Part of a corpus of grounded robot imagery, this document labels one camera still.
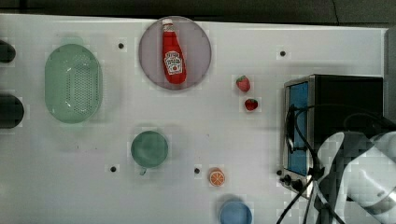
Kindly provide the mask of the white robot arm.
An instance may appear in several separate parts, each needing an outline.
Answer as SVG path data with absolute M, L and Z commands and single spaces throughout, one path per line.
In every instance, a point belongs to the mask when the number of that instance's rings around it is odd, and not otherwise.
M 309 224 L 342 224 L 351 199 L 381 224 L 395 224 L 395 133 L 372 138 L 335 133 L 318 150 L 323 177 L 314 183 Z

